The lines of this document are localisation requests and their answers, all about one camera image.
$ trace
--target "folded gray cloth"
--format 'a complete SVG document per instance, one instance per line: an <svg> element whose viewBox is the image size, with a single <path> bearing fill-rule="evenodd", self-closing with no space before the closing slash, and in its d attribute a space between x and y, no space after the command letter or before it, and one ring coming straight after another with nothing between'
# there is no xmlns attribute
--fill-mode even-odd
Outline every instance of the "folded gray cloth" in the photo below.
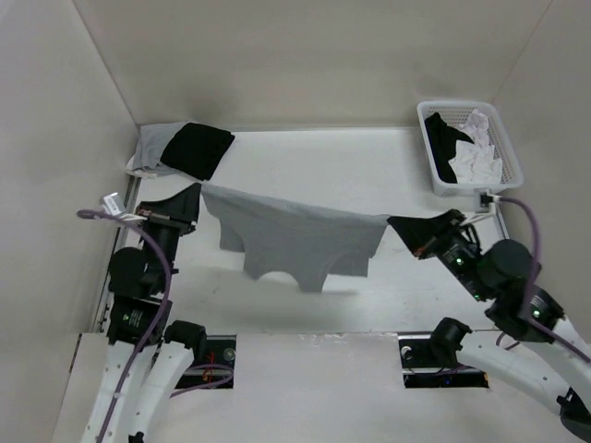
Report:
<svg viewBox="0 0 591 443"><path fill-rule="evenodd" d="M359 215L203 183L208 212L220 221L220 248L246 252L244 272L291 274L303 292L321 292L329 273L368 276L387 215Z"/></svg>
<svg viewBox="0 0 591 443"><path fill-rule="evenodd" d="M139 141L136 146L136 154L133 159L133 169L157 173L158 175L177 174L176 169L170 168L160 162L163 152L170 140L187 123L176 122L162 123L158 125L144 125L139 128Z"/></svg>

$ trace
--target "white panel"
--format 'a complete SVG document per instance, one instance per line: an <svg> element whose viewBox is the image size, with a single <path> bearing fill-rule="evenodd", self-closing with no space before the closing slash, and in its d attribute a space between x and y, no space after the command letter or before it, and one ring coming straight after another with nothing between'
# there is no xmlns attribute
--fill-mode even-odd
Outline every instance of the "white panel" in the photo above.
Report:
<svg viewBox="0 0 591 443"><path fill-rule="evenodd" d="M50 441L77 342L78 334L0 339L0 441Z"/></svg>
<svg viewBox="0 0 591 443"><path fill-rule="evenodd" d="M0 331L80 331L114 230L76 210L125 192L137 131L69 0L13 3L0 79Z"/></svg>
<svg viewBox="0 0 591 443"><path fill-rule="evenodd" d="M549 0L77 0L135 120L414 125L490 101Z"/></svg>
<svg viewBox="0 0 591 443"><path fill-rule="evenodd" d="M79 441L78 411L96 392L101 374L87 368L102 366L104 344L87 338L54 443ZM239 335L236 349L234 389L172 399L153 443L579 441L495 379L491 389L405 389L394 334Z"/></svg>
<svg viewBox="0 0 591 443"><path fill-rule="evenodd" d="M417 130L239 132L212 182L263 196L362 214L432 217L470 210L472 198L433 195ZM192 183L180 175L143 180L137 202L168 198ZM500 239L492 219L477 226L483 246ZM182 237L171 297L173 317L209 333L369 332L433 329L444 316L488 329L475 302L437 259L418 261L390 227L368 278L329 275L323 293L301 293L293 278L252 281L244 254L221 251L220 227L201 200L197 231ZM136 245L135 235L128 245Z"/></svg>
<svg viewBox="0 0 591 443"><path fill-rule="evenodd" d="M540 283L588 340L590 17L591 2L555 0L495 101L524 168L525 185L513 195L541 224ZM504 213L511 234L529 244L523 213Z"/></svg>

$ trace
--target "plastic basket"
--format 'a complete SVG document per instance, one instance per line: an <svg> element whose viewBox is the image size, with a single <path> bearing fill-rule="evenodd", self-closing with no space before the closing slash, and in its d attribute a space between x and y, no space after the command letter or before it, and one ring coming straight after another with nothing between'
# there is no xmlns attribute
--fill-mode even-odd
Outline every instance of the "plastic basket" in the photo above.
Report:
<svg viewBox="0 0 591 443"><path fill-rule="evenodd" d="M440 113L441 118L449 126L457 127L465 123L468 115L475 109L478 109L482 114L488 117L488 136L490 137L490 144L495 145L495 159L502 158L502 178L499 185L491 184L457 184L446 183L440 179L433 158L433 151L428 142L427 128L425 127L425 119L432 116L434 113ZM460 102L460 101L434 101L421 102L416 107L418 112L418 119L421 124L423 132L423 139L425 140L425 148L427 149L428 162L431 167L431 178L433 180L433 191L438 196L472 196L478 189L490 189L493 193L499 193L504 189L519 187L524 183L524 174L513 145L509 140L507 131L501 122L499 113L492 104L484 102Z"/></svg>

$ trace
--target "robotic arm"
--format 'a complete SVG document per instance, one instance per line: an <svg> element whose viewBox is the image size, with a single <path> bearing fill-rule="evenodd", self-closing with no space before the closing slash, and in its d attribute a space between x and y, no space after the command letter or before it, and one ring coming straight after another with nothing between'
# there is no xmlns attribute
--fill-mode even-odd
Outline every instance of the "robotic arm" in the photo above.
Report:
<svg viewBox="0 0 591 443"><path fill-rule="evenodd" d="M482 198L485 205L492 202L491 196ZM573 434L591 441L591 349L546 291L533 285L528 300L528 277L540 271L528 250L501 240L483 253L476 229L458 210L432 219L390 217L388 223L415 257L438 258L476 301L493 300L486 316L552 370L485 343L452 318L431 334L431 351L448 367L476 367L523 391L559 415Z"/></svg>

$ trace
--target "purple cable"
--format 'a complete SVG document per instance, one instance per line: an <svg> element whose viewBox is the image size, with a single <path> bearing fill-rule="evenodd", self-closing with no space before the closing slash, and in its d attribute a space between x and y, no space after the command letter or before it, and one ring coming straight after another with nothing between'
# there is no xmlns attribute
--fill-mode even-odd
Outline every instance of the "purple cable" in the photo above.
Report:
<svg viewBox="0 0 591 443"><path fill-rule="evenodd" d="M190 367L189 369L204 369L204 370L205 369L223 369L226 371L230 371L230 375L228 377L222 378L221 380L212 381L211 383L206 383L203 385L192 386L191 388L177 390L171 394L171 396L170 396L171 399L173 397L177 397L181 394L184 394L186 392L191 392L191 391L197 390L197 389L217 388L218 386L224 385L228 381L230 381L232 378L234 378L234 369L231 366L216 365L215 363L212 363L212 364L208 364L208 365L193 366L193 367Z"/></svg>
<svg viewBox="0 0 591 443"><path fill-rule="evenodd" d="M532 266L530 267L529 275L527 276L527 283L525 284L525 296L524 296L524 302L521 306L520 317L523 318L524 320L527 320L527 322L531 326L542 331L543 333L545 333L546 335L548 335L549 337L551 337L552 339L554 339L555 341L560 343L562 346L564 346L566 349L568 349L572 353L575 353L576 355L581 357L581 359L583 359L583 361L585 363L588 363L588 364L591 363L591 358L589 358L583 351L581 351L579 348L574 346L568 340L566 340L563 337L561 337L560 335L558 335L553 330L546 328L544 325L537 322L533 318L532 312L531 312L531 302L534 299L534 282L536 281L537 263L539 263L539 261L540 261L540 248L541 248L541 237L539 234L539 224L537 223L536 215L534 214L532 209L528 205L526 205L523 201L521 201L517 198L510 198L510 197L501 197L501 201L504 201L507 203L513 203L514 205L517 205L522 210L524 210L524 212L527 215L527 218L529 219L529 222L532 226L532 232L533 232Z"/></svg>
<svg viewBox="0 0 591 443"><path fill-rule="evenodd" d="M127 363L126 363L125 367L123 368L123 372L121 373L121 377L119 378L119 381L117 382L117 386L115 387L115 393L113 395L113 398L111 399L111 403L109 404L109 409L107 410L107 414L104 417L103 425L101 426L101 431L99 432L99 435L96 438L97 443L102 443L103 439L104 439L104 435L107 432L107 428L109 427L109 422L111 421L111 417L113 416L113 412L115 411L115 406L117 405L118 394L121 392L121 389L123 388L123 385L125 384L127 374L129 373L129 369L133 365L133 362L136 360L136 357L138 356L139 352L146 344L146 341L148 341L148 338L150 337L152 331L154 330L154 328L156 328L156 326L158 325L158 322L160 321L161 317L164 314L164 310L166 308L165 302L166 302L166 300L168 300L168 294L170 293L170 284L171 284L171 279L172 279L172 273L170 270L170 265L168 264L168 261L166 260L166 255L164 254L162 249L158 246L156 241L153 238L151 238L147 233L142 231L134 223L129 222L129 221L123 221L123 220L119 219L118 217L115 217L114 215L107 214L106 212L100 212L98 210L79 210L78 212L76 212L76 215L78 215L81 219L85 219L85 220L92 220L95 218L110 220L112 222L116 222L118 224L121 224L121 225L125 226L126 228L132 230L133 232L139 234L139 236L141 238L143 238L144 241L148 245L150 245L150 247L154 250L156 257L160 260L161 264L163 265L163 269L164 269L165 285L164 285L164 294L163 294L162 302L160 303L160 307L158 308L158 311L156 311L156 315L154 316L154 319L151 321L150 325L146 329L146 332L144 332L144 335L141 336L138 344L136 345L136 347L133 349L133 352L129 356L129 359L127 360Z"/></svg>

